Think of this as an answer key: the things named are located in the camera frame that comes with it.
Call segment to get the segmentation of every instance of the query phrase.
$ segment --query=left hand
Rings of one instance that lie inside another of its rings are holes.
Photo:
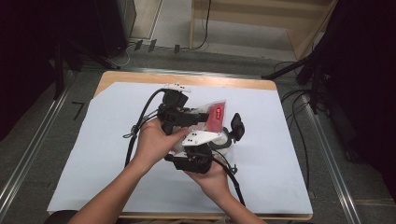
[[[178,140],[187,134],[188,129],[183,128],[171,135],[166,135],[161,127],[160,120],[152,119],[140,129],[133,161],[139,162],[150,169],[168,154]]]

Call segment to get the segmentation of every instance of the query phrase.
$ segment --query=right hand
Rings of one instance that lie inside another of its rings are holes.
[[[204,194],[213,201],[231,195],[228,187],[227,174],[224,169],[214,161],[212,161],[212,165],[206,174],[197,174],[187,171],[185,173],[193,179],[201,187]]]

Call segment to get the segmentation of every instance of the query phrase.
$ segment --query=person's arm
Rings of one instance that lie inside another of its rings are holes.
[[[158,119],[144,124],[140,130],[136,153],[130,163],[68,223],[115,223],[140,178],[186,134],[187,130],[182,129],[172,135],[165,135]]]
[[[185,173],[201,186],[204,194],[217,204],[234,223],[266,223],[231,194],[228,188],[227,174],[219,164],[212,162],[210,170],[204,175]]]

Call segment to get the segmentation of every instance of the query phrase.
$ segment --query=white paper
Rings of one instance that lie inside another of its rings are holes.
[[[79,210],[123,168],[130,139],[146,101],[160,84],[114,83],[92,99],[49,211]],[[246,132],[228,149],[247,208],[257,214],[312,214],[300,166],[277,91],[188,86],[186,107],[227,100],[225,126],[241,115]],[[154,98],[148,113],[161,103]],[[230,189],[236,193],[230,180]],[[124,212],[222,213],[172,162],[160,161],[139,182]]]

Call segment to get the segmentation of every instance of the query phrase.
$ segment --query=forearm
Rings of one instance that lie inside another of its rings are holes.
[[[107,187],[82,207],[69,223],[115,223],[147,170],[148,168],[131,161]]]
[[[224,194],[214,202],[231,218],[233,223],[266,223],[238,202],[232,194]]]

